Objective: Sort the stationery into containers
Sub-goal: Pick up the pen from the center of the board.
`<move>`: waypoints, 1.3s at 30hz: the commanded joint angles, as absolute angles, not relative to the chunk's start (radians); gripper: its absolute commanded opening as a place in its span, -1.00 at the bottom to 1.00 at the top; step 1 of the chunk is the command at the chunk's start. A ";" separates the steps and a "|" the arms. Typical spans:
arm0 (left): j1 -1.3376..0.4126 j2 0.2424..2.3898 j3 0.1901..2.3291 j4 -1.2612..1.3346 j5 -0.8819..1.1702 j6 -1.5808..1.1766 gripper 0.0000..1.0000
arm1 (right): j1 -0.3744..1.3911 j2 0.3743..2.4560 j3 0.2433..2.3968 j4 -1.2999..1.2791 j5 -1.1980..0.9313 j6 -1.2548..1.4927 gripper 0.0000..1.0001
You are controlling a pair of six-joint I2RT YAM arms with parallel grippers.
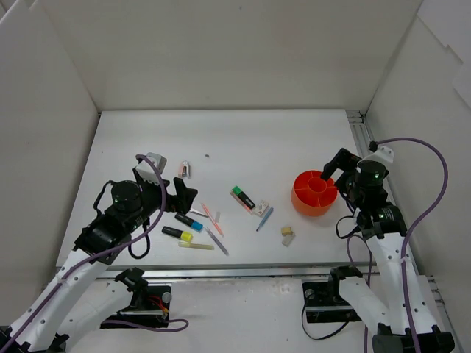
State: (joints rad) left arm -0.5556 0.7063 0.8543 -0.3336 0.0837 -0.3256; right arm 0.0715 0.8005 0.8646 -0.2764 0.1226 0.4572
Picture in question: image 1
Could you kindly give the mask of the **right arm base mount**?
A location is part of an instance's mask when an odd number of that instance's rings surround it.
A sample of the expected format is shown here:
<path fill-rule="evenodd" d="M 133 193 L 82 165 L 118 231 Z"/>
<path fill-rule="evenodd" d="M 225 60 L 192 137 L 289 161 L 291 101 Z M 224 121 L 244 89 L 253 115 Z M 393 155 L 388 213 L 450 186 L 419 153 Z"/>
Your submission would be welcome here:
<path fill-rule="evenodd" d="M 304 333 L 314 341 L 327 340 L 341 333 L 348 324 L 361 321 L 360 316 L 353 307 L 339 294 L 340 281 L 348 277 L 364 278 L 370 285 L 372 266 L 368 267 L 366 276 L 354 265 L 343 265 L 330 270 L 327 282 L 306 282 L 302 285 L 304 290 L 304 304 L 301 311 L 301 322 Z M 341 322 L 341 326 L 321 337 L 314 337 L 305 328 L 308 324 Z"/>

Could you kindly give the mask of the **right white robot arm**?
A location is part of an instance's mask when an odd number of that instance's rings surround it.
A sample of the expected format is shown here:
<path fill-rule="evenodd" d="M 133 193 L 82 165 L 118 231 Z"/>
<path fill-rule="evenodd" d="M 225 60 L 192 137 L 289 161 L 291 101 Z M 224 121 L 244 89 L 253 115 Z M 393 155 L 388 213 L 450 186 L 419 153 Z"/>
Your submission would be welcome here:
<path fill-rule="evenodd" d="M 355 208 L 353 218 L 380 272 L 386 302 L 371 290 L 360 271 L 343 266 L 331 271 L 325 292 L 335 303 L 346 301 L 372 334 L 374 352 L 452 352 L 451 332 L 440 328 L 424 298 L 406 244 L 406 225 L 400 209 L 388 200 L 383 181 L 386 164 L 394 157 L 381 148 L 369 158 L 340 149 L 321 178 L 335 171 L 335 187 Z"/>

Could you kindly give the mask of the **purple pen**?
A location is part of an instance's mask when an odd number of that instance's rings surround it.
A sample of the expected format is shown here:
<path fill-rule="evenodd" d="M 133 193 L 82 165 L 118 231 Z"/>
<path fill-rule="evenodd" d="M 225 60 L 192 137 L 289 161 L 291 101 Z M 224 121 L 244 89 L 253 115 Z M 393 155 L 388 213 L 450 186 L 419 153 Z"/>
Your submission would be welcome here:
<path fill-rule="evenodd" d="M 224 255 L 229 256 L 228 250 L 224 247 L 221 241 L 214 235 L 214 233 L 208 227 L 205 227 L 205 231 L 211 237 L 211 239 L 215 242 L 215 244 L 221 249 Z"/>

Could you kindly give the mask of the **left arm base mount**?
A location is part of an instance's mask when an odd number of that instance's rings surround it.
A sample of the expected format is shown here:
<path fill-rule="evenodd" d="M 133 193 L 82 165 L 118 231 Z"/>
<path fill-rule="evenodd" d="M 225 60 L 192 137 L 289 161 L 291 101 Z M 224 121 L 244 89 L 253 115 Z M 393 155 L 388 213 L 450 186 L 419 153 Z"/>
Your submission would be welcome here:
<path fill-rule="evenodd" d="M 134 329 L 129 324 L 159 329 L 169 326 L 170 304 L 163 301 L 163 295 L 170 294 L 171 287 L 150 285 L 143 275 L 144 271 L 139 268 L 128 268 L 114 278 L 115 282 L 127 287 L 132 298 L 125 308 L 101 323 L 100 329 Z"/>

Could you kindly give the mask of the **pale yellow pen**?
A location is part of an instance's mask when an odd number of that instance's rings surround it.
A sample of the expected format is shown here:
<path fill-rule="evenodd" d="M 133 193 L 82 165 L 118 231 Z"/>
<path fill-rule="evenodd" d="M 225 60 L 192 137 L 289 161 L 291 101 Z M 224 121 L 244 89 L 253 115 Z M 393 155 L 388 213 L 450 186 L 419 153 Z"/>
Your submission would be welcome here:
<path fill-rule="evenodd" d="M 199 243 L 189 243 L 189 242 L 179 242 L 178 246 L 181 248 L 187 248 L 187 249 L 200 249 L 200 250 L 208 250 L 212 251 L 214 250 L 214 246 L 208 245 L 208 244 L 199 244 Z"/>

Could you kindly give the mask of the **blue pen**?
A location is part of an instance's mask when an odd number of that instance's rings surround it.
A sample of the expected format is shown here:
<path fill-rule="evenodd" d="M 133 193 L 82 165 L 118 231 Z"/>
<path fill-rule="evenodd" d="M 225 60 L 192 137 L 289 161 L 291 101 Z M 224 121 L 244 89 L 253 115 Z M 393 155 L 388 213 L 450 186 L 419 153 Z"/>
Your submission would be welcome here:
<path fill-rule="evenodd" d="M 266 214 L 262 217 L 256 231 L 258 232 L 262 227 L 263 225 L 267 222 L 267 220 L 269 219 L 269 217 L 271 216 L 271 214 L 273 213 L 273 208 L 270 207 L 267 211 L 266 211 Z"/>

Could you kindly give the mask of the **orange pen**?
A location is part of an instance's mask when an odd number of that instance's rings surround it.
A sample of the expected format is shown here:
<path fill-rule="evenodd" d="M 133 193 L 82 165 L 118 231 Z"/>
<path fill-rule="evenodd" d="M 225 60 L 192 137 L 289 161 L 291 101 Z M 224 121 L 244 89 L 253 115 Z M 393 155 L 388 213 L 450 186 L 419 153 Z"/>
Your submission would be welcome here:
<path fill-rule="evenodd" d="M 204 204 L 204 203 L 200 203 L 201 206 L 202 206 L 202 209 L 204 210 L 204 212 L 206 213 L 206 215 L 209 217 L 211 223 L 214 225 L 214 227 L 216 228 L 216 231 L 222 236 L 224 237 L 224 233 L 221 229 L 221 227 L 219 226 L 218 222 L 216 221 L 216 219 L 213 217 L 213 215 L 210 213 L 209 209 L 207 208 L 207 206 Z"/>

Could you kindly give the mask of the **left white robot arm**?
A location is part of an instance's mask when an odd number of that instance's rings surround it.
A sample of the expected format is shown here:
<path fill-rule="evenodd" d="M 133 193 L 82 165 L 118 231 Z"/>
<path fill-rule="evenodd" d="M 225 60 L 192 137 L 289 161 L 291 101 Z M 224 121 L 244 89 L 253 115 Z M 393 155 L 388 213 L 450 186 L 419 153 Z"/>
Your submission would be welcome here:
<path fill-rule="evenodd" d="M 78 301 L 123 249 L 132 245 L 139 227 L 143 237 L 156 225 L 153 213 L 186 214 L 198 194 L 174 178 L 176 194 L 157 168 L 133 169 L 134 180 L 109 181 L 112 204 L 82 229 L 62 268 L 34 304 L 8 327 L 1 328 L 2 352 L 69 352 L 104 321 L 127 307 L 136 309 L 147 299 L 143 270 L 129 268 L 115 277 L 98 296 Z"/>

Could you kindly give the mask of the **green black highlighter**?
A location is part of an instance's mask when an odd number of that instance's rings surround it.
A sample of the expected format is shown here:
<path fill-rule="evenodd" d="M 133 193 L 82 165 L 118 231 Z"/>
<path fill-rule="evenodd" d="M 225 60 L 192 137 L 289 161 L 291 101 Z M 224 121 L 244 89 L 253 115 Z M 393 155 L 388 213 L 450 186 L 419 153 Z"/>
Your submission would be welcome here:
<path fill-rule="evenodd" d="M 255 208 L 255 203 L 248 197 L 239 186 L 234 186 L 231 191 L 235 194 L 235 196 L 240 199 L 250 210 Z"/>

